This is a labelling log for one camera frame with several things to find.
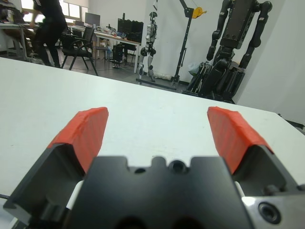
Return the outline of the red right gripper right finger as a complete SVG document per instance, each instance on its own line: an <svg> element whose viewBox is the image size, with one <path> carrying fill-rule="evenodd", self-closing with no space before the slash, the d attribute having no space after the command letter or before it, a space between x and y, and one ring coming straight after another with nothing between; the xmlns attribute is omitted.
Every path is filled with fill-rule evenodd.
<svg viewBox="0 0 305 229"><path fill-rule="evenodd" d="M265 139L237 111L207 111L216 150L246 196L298 194L298 184Z"/></svg>

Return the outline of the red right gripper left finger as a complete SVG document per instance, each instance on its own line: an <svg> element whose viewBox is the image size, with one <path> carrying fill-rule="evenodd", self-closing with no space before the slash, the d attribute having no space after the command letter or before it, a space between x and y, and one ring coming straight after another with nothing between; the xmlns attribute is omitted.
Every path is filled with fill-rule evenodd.
<svg viewBox="0 0 305 229"><path fill-rule="evenodd" d="M75 186L100 151L108 115L106 107L78 112L29 169L4 210L24 224L63 224Z"/></svg>

